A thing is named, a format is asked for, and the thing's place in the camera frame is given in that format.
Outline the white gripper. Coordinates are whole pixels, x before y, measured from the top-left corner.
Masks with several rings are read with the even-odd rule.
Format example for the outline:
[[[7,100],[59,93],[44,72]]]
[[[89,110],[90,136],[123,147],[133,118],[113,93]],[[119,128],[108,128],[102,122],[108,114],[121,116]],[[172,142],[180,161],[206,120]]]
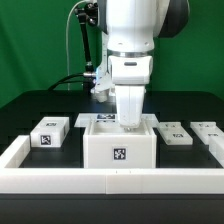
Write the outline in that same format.
[[[150,81],[153,58],[110,56],[108,69],[115,85],[118,122],[126,132],[133,132],[141,122],[145,86]]]

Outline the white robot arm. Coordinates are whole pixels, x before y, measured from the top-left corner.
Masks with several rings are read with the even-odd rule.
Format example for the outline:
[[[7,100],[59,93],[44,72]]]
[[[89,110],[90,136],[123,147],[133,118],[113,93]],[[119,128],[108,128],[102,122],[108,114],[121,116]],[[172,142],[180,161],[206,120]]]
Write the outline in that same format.
[[[189,1],[92,1],[97,4],[97,26],[103,32],[105,51],[96,70],[96,97],[104,102],[114,91],[120,126],[137,128],[153,69],[154,39],[181,32],[189,19]]]

